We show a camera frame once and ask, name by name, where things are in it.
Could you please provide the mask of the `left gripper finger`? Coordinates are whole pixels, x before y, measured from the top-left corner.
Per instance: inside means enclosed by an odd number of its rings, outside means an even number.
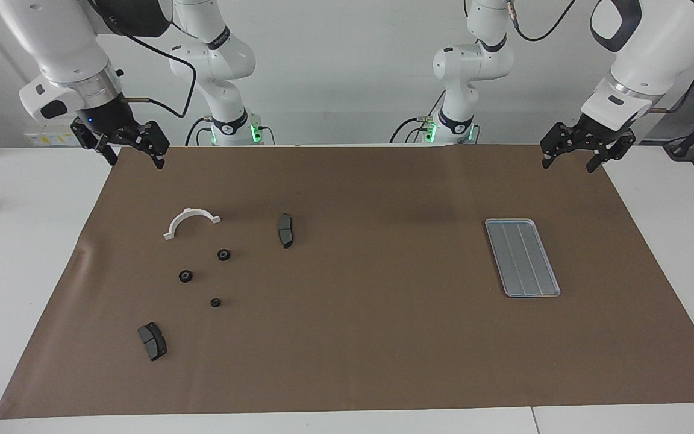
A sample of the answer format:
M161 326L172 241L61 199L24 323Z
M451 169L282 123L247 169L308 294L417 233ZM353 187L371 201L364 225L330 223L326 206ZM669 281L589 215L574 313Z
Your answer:
M551 127L540 140L540 148L543 152L543 169L550 168L554 160L562 154L578 150L579 132L580 129L577 126L568 127L561 122L557 122Z
M602 164L609 160L622 159L635 142L636 135L624 134L611 143L611 145L598 146L594 152L594 156L586 164L587 173L591 174L595 172Z

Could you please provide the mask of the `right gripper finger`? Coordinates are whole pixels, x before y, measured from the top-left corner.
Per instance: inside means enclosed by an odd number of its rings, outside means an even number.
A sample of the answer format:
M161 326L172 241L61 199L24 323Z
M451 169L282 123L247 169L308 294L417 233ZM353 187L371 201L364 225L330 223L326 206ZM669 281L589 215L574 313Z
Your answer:
M163 169L170 141L156 121L124 126L128 145L149 156L157 169Z
M72 121L70 129L81 148L100 154L110 166L116 164L118 155L113 151L112 146L108 144L108 137L106 135L102 134L100 137L96 137L96 135L85 126L79 116Z

